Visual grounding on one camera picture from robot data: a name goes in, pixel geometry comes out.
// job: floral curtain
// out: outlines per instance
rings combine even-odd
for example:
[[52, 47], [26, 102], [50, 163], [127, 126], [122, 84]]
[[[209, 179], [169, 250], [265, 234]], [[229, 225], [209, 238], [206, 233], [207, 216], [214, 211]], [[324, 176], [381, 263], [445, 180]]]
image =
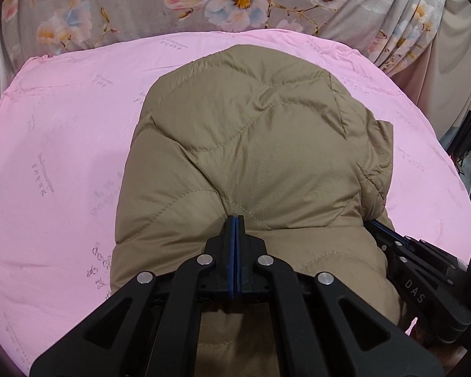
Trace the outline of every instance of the floral curtain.
[[18, 70], [33, 56], [182, 31], [281, 28], [343, 42], [388, 75], [435, 37], [445, 0], [5, 0]]

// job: silver bolt head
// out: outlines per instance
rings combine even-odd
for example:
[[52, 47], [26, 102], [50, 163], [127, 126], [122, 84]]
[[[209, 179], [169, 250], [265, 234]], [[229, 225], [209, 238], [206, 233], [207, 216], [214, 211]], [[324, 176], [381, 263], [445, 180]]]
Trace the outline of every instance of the silver bolt head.
[[136, 277], [136, 280], [139, 283], [150, 283], [153, 278], [154, 276], [150, 272], [143, 271], [138, 274], [138, 276]]
[[261, 255], [258, 257], [258, 263], [263, 266], [270, 266], [274, 263], [274, 258], [270, 255]]
[[335, 280], [335, 278], [329, 272], [321, 272], [317, 276], [317, 280], [319, 281], [319, 283], [322, 283], [323, 285], [331, 285], [333, 281]]
[[199, 265], [209, 265], [213, 262], [213, 257], [209, 254], [202, 254], [197, 257], [197, 263]]
[[468, 264], [466, 264], [464, 261], [462, 261], [461, 259], [458, 259], [457, 262], [458, 262], [458, 267], [460, 269], [462, 269], [463, 271], [468, 270]]

